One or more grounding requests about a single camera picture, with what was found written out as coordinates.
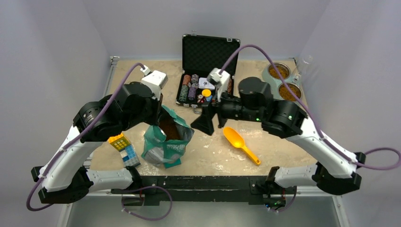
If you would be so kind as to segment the green pet food bag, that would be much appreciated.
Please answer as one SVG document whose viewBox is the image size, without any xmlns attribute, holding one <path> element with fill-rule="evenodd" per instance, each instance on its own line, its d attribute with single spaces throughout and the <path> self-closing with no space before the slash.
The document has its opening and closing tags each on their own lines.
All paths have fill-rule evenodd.
<svg viewBox="0 0 401 227">
<path fill-rule="evenodd" d="M 165 168 L 180 165 L 194 129 L 173 109 L 162 106 L 159 125 L 151 125 L 144 134 L 141 157 L 148 163 Z"/>
</svg>

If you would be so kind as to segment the yellow plastic scoop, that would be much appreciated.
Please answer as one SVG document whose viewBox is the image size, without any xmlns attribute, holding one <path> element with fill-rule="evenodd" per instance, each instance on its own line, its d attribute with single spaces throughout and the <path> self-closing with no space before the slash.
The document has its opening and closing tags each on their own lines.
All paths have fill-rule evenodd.
<svg viewBox="0 0 401 227">
<path fill-rule="evenodd" d="M 254 164 L 259 166 L 262 162 L 260 159 L 246 146 L 243 137 L 233 128 L 223 128 L 223 135 L 229 141 L 229 143 L 238 149 L 241 149 Z"/>
</svg>

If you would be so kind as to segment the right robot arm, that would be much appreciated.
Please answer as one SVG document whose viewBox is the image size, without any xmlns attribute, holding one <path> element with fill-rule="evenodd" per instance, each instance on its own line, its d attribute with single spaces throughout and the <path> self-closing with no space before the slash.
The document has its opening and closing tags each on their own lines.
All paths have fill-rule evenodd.
<svg viewBox="0 0 401 227">
<path fill-rule="evenodd" d="M 271 168 L 265 180 L 270 192 L 316 186 L 326 193 L 343 195 L 360 188 L 362 178 L 357 174 L 357 165 L 364 163 L 364 154 L 344 150 L 339 155 L 340 146 L 335 142 L 327 144 L 326 136 L 320 138 L 314 122 L 302 108 L 291 101 L 274 99 L 270 85 L 259 78 L 243 79 L 238 89 L 239 96 L 224 92 L 220 100 L 204 103 L 201 115 L 191 127 L 212 135 L 213 117 L 218 118 L 219 128 L 229 119 L 259 122 L 264 131 L 296 144 L 316 159 L 314 165 Z"/>
</svg>

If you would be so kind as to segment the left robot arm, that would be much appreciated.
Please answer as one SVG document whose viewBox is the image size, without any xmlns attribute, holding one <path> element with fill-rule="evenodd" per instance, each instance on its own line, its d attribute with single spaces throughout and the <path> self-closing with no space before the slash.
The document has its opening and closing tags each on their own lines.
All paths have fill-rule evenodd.
<svg viewBox="0 0 401 227">
<path fill-rule="evenodd" d="M 40 187 L 40 202 L 45 207 L 68 204 L 88 193 L 106 189 L 138 192 L 142 179 L 136 168 L 90 171 L 83 164 L 110 137 L 142 122 L 157 125 L 162 100 L 159 86 L 132 82 L 120 86 L 111 95 L 83 105 L 52 159 L 31 171 L 36 186 Z"/>
</svg>

